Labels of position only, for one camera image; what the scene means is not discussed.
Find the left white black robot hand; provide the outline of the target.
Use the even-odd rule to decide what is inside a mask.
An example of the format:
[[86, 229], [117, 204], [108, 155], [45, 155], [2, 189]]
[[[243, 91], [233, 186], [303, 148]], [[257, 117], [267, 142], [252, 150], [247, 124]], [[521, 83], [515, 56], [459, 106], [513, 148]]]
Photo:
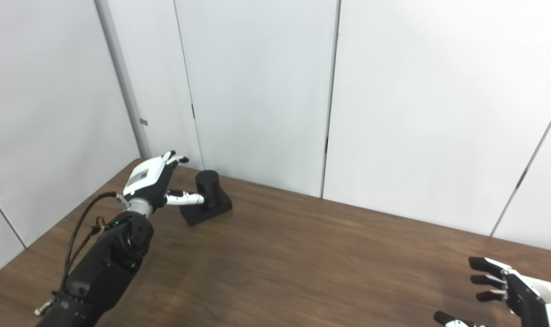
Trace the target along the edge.
[[166, 205], [189, 206], [204, 203], [203, 195], [168, 188], [178, 164], [188, 163], [187, 157], [168, 151], [150, 158], [134, 168], [123, 189], [125, 211], [132, 211], [147, 218]]

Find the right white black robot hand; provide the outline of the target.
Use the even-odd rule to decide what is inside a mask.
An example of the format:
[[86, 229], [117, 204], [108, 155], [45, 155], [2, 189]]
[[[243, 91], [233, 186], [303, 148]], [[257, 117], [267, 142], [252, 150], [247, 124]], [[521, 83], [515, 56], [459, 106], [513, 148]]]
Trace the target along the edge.
[[512, 266], [486, 257], [469, 257], [473, 284], [491, 286], [478, 292], [479, 302], [503, 302], [516, 315], [522, 327], [551, 327], [551, 282], [528, 277]]

